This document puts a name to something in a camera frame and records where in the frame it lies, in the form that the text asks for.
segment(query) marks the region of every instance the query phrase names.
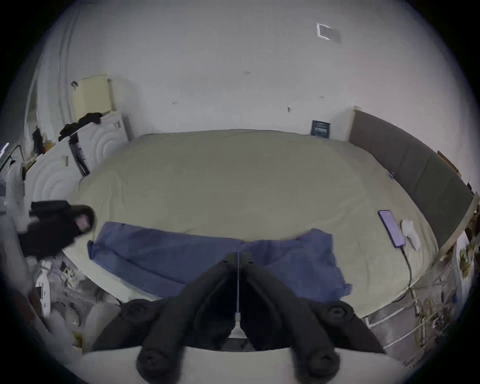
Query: blue towel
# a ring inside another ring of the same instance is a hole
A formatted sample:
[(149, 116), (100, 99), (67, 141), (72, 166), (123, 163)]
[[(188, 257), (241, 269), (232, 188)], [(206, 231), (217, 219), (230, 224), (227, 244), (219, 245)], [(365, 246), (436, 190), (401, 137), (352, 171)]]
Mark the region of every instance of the blue towel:
[(249, 252), (297, 296), (319, 302), (351, 293), (336, 266), (332, 235), (312, 229), (293, 240), (186, 235), (106, 222), (88, 254), (99, 266), (159, 297), (178, 295), (188, 283), (231, 252)]

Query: headboard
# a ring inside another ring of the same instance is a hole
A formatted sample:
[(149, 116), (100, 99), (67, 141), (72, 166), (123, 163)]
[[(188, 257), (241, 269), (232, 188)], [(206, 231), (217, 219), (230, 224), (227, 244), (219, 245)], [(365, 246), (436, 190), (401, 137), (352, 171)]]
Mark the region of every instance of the headboard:
[(446, 253), (473, 217), (479, 195), (432, 149), (378, 117), (354, 109), (349, 141), (393, 174), (429, 222), (439, 254)]

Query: ceiling vent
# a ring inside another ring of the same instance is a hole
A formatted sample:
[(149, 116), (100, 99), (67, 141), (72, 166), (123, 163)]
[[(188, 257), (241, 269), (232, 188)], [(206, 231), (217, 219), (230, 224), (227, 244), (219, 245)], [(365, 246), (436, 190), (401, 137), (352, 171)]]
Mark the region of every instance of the ceiling vent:
[(325, 24), (317, 23), (317, 36), (325, 40), (333, 41), (340, 44), (340, 31), (338, 29), (330, 28)]

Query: beige bed sheet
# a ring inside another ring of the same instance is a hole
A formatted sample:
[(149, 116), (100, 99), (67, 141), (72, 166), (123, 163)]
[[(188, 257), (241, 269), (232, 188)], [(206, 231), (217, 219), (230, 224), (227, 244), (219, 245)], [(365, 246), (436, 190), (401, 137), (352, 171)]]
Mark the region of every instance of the beige bed sheet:
[(65, 253), (121, 301), (152, 296), (88, 259), (86, 243), (106, 221), (246, 241), (290, 239), (317, 228), (333, 235), (334, 254), (358, 316), (394, 300), (408, 283), (401, 251), (378, 217), (389, 209), (413, 220), (421, 249), (406, 251), (418, 279), (438, 246), (430, 225), (401, 186), (350, 143), (274, 131), (206, 131), (136, 139), (83, 179), (70, 197), (97, 216), (95, 230)]

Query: phone screen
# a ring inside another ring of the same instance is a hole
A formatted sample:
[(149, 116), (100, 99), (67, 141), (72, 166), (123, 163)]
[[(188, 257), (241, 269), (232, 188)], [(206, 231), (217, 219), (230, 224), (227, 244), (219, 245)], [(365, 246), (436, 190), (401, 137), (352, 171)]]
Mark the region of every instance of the phone screen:
[(380, 219), (383, 221), (385, 228), (390, 236), (390, 240), (393, 243), (395, 248), (405, 245), (405, 238), (403, 237), (398, 224), (395, 221), (395, 218), (390, 211), (378, 211)]

